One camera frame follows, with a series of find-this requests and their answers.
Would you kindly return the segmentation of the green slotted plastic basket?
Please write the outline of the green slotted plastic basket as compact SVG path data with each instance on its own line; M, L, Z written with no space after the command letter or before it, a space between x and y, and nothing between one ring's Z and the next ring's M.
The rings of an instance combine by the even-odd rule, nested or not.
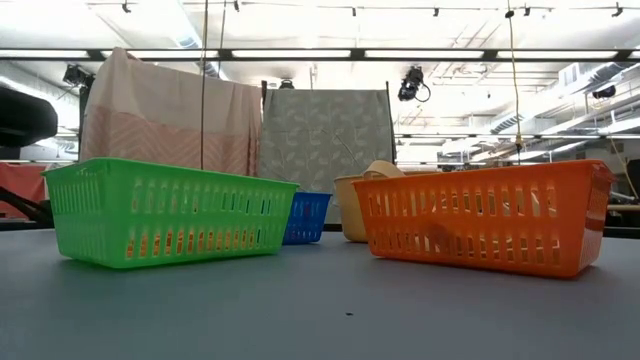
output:
M275 254L298 189L118 158L43 176L60 254L115 269Z

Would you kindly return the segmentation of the blue plastic basket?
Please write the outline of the blue plastic basket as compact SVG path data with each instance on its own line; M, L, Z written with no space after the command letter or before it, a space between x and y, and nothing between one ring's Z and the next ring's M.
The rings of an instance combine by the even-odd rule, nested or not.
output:
M321 238L332 195L296 192L283 238L284 245L318 242Z

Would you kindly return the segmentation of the grey leaf-print cloth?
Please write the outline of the grey leaf-print cloth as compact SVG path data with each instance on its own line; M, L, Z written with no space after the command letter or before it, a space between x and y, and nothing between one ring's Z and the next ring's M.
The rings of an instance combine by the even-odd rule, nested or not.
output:
M330 193L326 222L341 222L334 180L360 175L395 155L385 90L269 90L263 108L258 175Z

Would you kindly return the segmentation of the yellow plastic basket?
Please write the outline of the yellow plastic basket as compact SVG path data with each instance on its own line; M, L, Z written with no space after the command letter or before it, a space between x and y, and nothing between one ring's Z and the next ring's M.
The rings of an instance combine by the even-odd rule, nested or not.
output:
M367 242L359 200L353 186L354 181L373 178L426 175L436 172L437 169L435 168L404 171L391 162L375 160L362 174L335 178L335 195L340 211L342 232L345 238L356 243Z

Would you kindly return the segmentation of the orange slotted plastic basket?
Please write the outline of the orange slotted plastic basket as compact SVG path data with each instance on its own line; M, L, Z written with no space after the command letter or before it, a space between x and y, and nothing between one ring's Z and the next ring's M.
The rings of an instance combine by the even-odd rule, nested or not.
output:
M599 257L614 176L600 160L362 180L381 258L572 278Z

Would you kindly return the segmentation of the pink zigzag cloth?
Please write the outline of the pink zigzag cloth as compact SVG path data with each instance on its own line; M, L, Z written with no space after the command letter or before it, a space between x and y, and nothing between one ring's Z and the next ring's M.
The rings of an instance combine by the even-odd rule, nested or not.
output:
M117 48L89 92L79 159L254 176L260 104L258 87L152 65Z

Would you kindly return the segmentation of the black mounted device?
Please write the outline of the black mounted device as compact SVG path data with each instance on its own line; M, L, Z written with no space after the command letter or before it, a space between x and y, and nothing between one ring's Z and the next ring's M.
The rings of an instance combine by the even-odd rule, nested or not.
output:
M64 75L62 77L62 81L72 87L85 87L89 88L92 86L95 80L95 75L85 71L79 65L68 64Z

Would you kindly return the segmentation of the red cloth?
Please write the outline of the red cloth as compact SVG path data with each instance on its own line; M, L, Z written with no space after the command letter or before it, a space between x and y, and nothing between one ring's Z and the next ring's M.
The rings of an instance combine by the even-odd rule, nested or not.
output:
M42 165L0 163L0 186L17 195L40 202L46 198L46 185L41 175Z

